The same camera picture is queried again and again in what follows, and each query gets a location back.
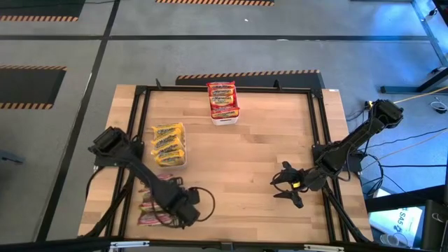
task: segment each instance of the yellow snack package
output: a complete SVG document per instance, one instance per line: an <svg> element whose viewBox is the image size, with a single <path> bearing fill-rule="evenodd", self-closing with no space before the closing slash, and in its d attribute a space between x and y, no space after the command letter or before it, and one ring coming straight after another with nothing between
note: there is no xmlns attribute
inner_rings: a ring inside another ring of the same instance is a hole
<svg viewBox="0 0 448 252"><path fill-rule="evenodd" d="M231 95L231 96L210 97L210 104L213 107L229 106L231 104L234 104L234 97L233 97L233 95Z"/></svg>
<svg viewBox="0 0 448 252"><path fill-rule="evenodd" d="M161 167L183 165L185 163L185 152L183 150L175 150L168 153L162 153L155 158L155 161Z"/></svg>
<svg viewBox="0 0 448 252"><path fill-rule="evenodd" d="M152 140L151 143L154 145L154 149L158 149L162 146L164 146L166 143L169 143L172 141L173 138L179 138L183 139L182 131L179 128L174 129L170 133L166 133L162 135L161 137L158 137L156 140Z"/></svg>
<svg viewBox="0 0 448 252"><path fill-rule="evenodd" d="M159 155L177 150L185 150L185 148L183 147L181 140L178 137L174 137L169 142L166 142L165 145L159 148L154 148L154 150L151 151L151 154Z"/></svg>
<svg viewBox="0 0 448 252"><path fill-rule="evenodd" d="M182 132L183 124L182 124L182 122L179 122L179 123L172 123L172 124L167 124L167 125L152 126L152 128L154 130L154 139L157 139L165 134L173 132L175 129L180 129L180 131Z"/></svg>

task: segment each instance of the cable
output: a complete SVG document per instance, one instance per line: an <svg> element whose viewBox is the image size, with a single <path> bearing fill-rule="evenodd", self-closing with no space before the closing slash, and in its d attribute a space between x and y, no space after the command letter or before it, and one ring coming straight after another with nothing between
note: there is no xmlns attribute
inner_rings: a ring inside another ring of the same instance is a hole
<svg viewBox="0 0 448 252"><path fill-rule="evenodd" d="M385 155L385 156L380 157L378 160L382 160L383 158L387 158L387 157L390 156L390 155L393 155L393 154L399 153L399 152L401 152L401 151L405 151L405 150L407 150L408 148L412 148L412 147L418 146L418 145L420 145L420 144L423 144L423 143L425 143L425 142L427 142L427 141L429 141L429 140L431 140L431 139L433 139L433 138L435 138L435 137L440 136L441 134L445 133L447 130L448 130L448 129L444 129L443 131L439 132L439 134L436 134L436 135L434 135L434 136L432 136L432 137L430 137L430 138L428 138L428 139L426 139L426 140L420 141L419 143L415 143L415 144L412 144L411 146L404 147L404 148L401 148L400 150L397 150L397 151L394 151L394 152L392 152L392 153L389 153L389 154L387 154L387 155ZM370 165L373 165L375 162L371 162L371 163L370 163L368 166L366 166L365 168L369 167Z"/></svg>
<svg viewBox="0 0 448 252"><path fill-rule="evenodd" d="M401 186L399 186L398 184L397 184L397 182L395 182L392 178L390 178L389 176L387 176L387 175L384 175L386 178L388 178L390 181L392 181L392 183L394 183L400 190L402 190L404 193L409 193L409 192L407 192L407 191L405 191L405 189L403 189L403 188L401 188Z"/></svg>
<svg viewBox="0 0 448 252"><path fill-rule="evenodd" d="M297 172L296 171L279 171L279 172L277 172L276 174L273 175L272 181L274 181L277 178L277 176L280 175L281 173L296 174ZM275 189L277 189L279 192L282 192L282 193L291 193L291 192L299 191L299 190L291 190L291 191L283 190L283 189L280 189L277 186L277 184L272 184L272 185L275 187Z"/></svg>
<svg viewBox="0 0 448 252"><path fill-rule="evenodd" d="M375 145L369 146L368 148L377 147L377 146L382 146L382 145L384 145L384 144L393 144L393 143L396 143L396 142L398 142L398 141L405 141L405 140L408 140L408 139L413 139L413 138L417 138L417 137L422 137L422 136L425 136L425 135L427 135L427 134L432 134L432 133L441 132L441 131L446 130L446 129L448 129L448 128L443 128L443 129L439 129L439 130L436 130L436 131L433 131L433 132L423 133L423 134L420 134L420 135L417 135L417 136L410 136L410 137L407 137L407 138L405 138L405 139L397 139L397 140L395 140L395 141L390 141L390 142L384 142L384 143L380 143L380 144L375 144Z"/></svg>
<svg viewBox="0 0 448 252"><path fill-rule="evenodd" d="M383 165L383 167L446 167L446 164L402 164L402 165Z"/></svg>
<svg viewBox="0 0 448 252"><path fill-rule="evenodd" d="M350 150L351 150L351 147L347 151L347 156L345 157L345 166L347 167L347 174L349 175L349 178L341 178L340 176L337 177L337 179L345 181L345 182L349 182L351 180L351 172L350 172L350 164L349 164Z"/></svg>
<svg viewBox="0 0 448 252"><path fill-rule="evenodd" d="M41 5L30 5L30 6L11 6L11 7L1 7L0 10L12 10L12 9L21 9L21 8L39 8L39 7L53 7L53 6L64 6L64 5L84 5L84 4L107 4L113 3L119 0L109 0L109 1L101 1L101 2L73 2L73 3L49 3L49 4L41 4Z"/></svg>
<svg viewBox="0 0 448 252"><path fill-rule="evenodd" d="M424 93L424 94L419 94L419 95L415 95L415 96L413 96L413 97L409 97L409 98L406 98L406 99L402 99L402 100L400 100L400 101L395 101L394 104L397 104L397 103L400 103L400 102L406 102L406 101L409 101L409 100L411 100L411 99L415 99L415 98L419 98L419 97L424 97L424 96L426 96L426 95L432 95L432 94L435 94L436 92L439 92L439 91L442 91L442 90L446 90L447 88L448 88L448 86L439 88L438 90L434 90L434 91L432 91L432 92L427 92L427 93Z"/></svg>
<svg viewBox="0 0 448 252"><path fill-rule="evenodd" d="M363 187L363 186L365 186L368 183L376 181L376 183L371 187L371 189L369 189L367 191L367 193L363 192L365 195L370 197L370 196L374 195L381 188L381 186L383 184L383 180L384 180L384 170L383 170L383 167L382 167L381 163L378 160L378 157L376 157L374 155L371 155L371 154L367 154L367 155L370 156L371 158L375 159L375 162L378 162L379 171L381 173L381 176L379 178L372 179L371 181L368 181L368 182L366 182L366 183L361 185L361 187Z"/></svg>
<svg viewBox="0 0 448 252"><path fill-rule="evenodd" d="M352 120L357 119L357 118L358 118L360 115L362 115L362 114L364 114L364 110L355 111L355 112L351 113L350 115L346 116L345 119L346 119L347 122L350 122L350 121L352 121Z"/></svg>
<svg viewBox="0 0 448 252"><path fill-rule="evenodd" d="M197 220L198 222L206 221L215 212L215 207L216 207L215 197L213 196L213 193L211 193L209 190L207 190L205 188L202 188L199 186L195 186L195 187L191 187L191 188L196 189L196 190L203 190L204 192L208 193L210 195L211 199L213 200L213 207L211 208L211 212L209 213L209 215L201 220Z"/></svg>
<svg viewBox="0 0 448 252"><path fill-rule="evenodd" d="M92 183L92 180L95 178L95 176L104 169L104 167L98 167L98 169L91 175L89 178L89 181L87 182L87 186L85 187L85 199L87 200L87 197L89 195L90 190L90 184Z"/></svg>
<svg viewBox="0 0 448 252"><path fill-rule="evenodd" d="M424 197L420 197L420 196L418 196L415 192L407 192L407 191L405 191L405 190L404 190L403 188L401 188L401 187L400 187L400 186L399 186L399 185L398 185L392 178L390 178L389 176L385 175L384 170L383 170L383 167L387 167L387 166L381 164L381 162L379 161L381 158L377 158L376 156L371 155L371 154L367 154L367 155L369 155L370 157L374 158L374 159L375 159L375 162L378 163L378 165L379 165L379 170L380 170L380 172L381 172L381 176L380 176L379 178L375 178L375 179L372 179L371 181L365 182L364 184L361 185L361 187L363 187L363 186L367 185L368 183L371 183L371 182L373 182L373 181L377 181L367 193L364 193L364 192L363 192L365 195L367 195L367 196L369 197L369 196L375 194L375 193L381 188L381 186L382 186L382 184L383 184L383 181L384 181L384 177L386 177L386 178L388 178L390 181L392 181L392 183L394 183L396 186L398 186L399 189L401 189L404 193L408 193L408 194L410 194L411 196L413 196L413 197L415 197L415 198L424 199Z"/></svg>
<svg viewBox="0 0 448 252"><path fill-rule="evenodd" d="M436 99L437 101L433 101L433 102L431 102L429 105L430 105L435 111L437 111L438 113L445 113L445 112L447 112L447 110L448 110L448 106L447 106L446 104L444 104L443 102L441 102L441 101L439 100L439 98L435 97L435 99Z"/></svg>
<svg viewBox="0 0 448 252"><path fill-rule="evenodd" d="M370 139L367 139L367 143L365 143L364 155L367 153L367 148L369 148Z"/></svg>

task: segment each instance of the black floor mat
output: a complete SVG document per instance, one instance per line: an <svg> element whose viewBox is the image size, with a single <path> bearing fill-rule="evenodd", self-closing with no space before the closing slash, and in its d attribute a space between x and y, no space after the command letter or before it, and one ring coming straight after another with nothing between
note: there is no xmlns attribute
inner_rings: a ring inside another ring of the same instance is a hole
<svg viewBox="0 0 448 252"><path fill-rule="evenodd" d="M51 109L65 66L0 66L0 109Z"/></svg>
<svg viewBox="0 0 448 252"><path fill-rule="evenodd" d="M215 81L235 81L237 87L272 88L275 80L284 88L325 88L319 70L259 71L178 76L176 85L206 85Z"/></svg>
<svg viewBox="0 0 448 252"><path fill-rule="evenodd" d="M85 0L1 0L0 21L75 22Z"/></svg>
<svg viewBox="0 0 448 252"><path fill-rule="evenodd" d="M274 0L155 0L165 4L222 4L240 6L273 6Z"/></svg>

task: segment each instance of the wrapped candy bar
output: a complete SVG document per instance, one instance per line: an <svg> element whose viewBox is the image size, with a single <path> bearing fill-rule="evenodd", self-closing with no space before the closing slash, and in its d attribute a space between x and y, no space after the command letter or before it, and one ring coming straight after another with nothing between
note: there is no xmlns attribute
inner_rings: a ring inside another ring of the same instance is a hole
<svg viewBox="0 0 448 252"><path fill-rule="evenodd" d="M175 129L180 129L183 132L182 122L167 125L152 126L152 128L154 130L154 139L162 137L170 132L173 132Z"/></svg>
<svg viewBox="0 0 448 252"><path fill-rule="evenodd" d="M169 142L172 142L174 138L182 139L182 130L179 128L174 129L170 133L166 133L161 137L152 140L151 143L154 145L154 149L159 149Z"/></svg>
<svg viewBox="0 0 448 252"><path fill-rule="evenodd" d="M211 112L211 117L213 119L224 119L224 118L234 118L239 115L239 108L228 108L226 110Z"/></svg>
<svg viewBox="0 0 448 252"><path fill-rule="evenodd" d="M160 155L163 153L168 153L168 152L177 151L177 150L184 151L185 148L183 147L181 140L179 140L179 138L175 137L170 142L166 143L165 145L152 150L151 154L152 155Z"/></svg>
<svg viewBox="0 0 448 252"><path fill-rule="evenodd" d="M168 153L162 153L155 158L155 161L161 167L183 165L185 163L185 152L183 150L176 150Z"/></svg>
<svg viewBox="0 0 448 252"><path fill-rule="evenodd" d="M235 96L219 96L219 97L210 97L210 104L213 107L222 107L222 106L231 106L235 103Z"/></svg>

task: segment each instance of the white box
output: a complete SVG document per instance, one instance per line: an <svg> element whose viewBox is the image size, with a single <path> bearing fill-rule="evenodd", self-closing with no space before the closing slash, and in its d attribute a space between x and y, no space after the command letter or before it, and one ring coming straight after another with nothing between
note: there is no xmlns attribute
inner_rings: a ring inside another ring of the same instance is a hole
<svg viewBox="0 0 448 252"><path fill-rule="evenodd" d="M235 106L238 107L238 95L237 95L237 87L235 87ZM216 126L221 126L221 125L231 125L231 124L235 124L238 121L239 118L239 114L241 113L241 109L238 110L238 116L233 117L233 118L223 118L223 119L213 119L211 117L211 104L210 104L210 118L211 121L213 122L214 125Z"/></svg>

